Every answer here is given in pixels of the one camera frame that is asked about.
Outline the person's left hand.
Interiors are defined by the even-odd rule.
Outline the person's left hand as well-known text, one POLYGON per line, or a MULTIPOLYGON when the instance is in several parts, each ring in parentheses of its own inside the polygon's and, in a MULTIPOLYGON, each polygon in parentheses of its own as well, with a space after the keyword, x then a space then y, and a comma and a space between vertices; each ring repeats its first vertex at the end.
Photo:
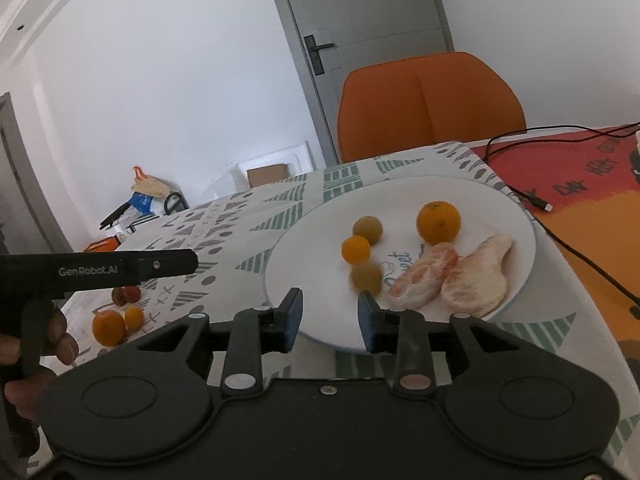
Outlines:
POLYGON ((26 364, 25 375, 2 380, 1 392, 6 405, 12 406, 21 419, 40 423, 37 405, 43 390, 56 377, 53 370, 40 364, 43 356, 54 356, 64 365, 72 365, 79 354, 76 339, 67 331, 67 318, 59 308, 53 308, 46 330, 38 338, 35 348, 27 349, 23 358, 23 341, 20 338, 1 334, 1 367, 8 368, 26 364))

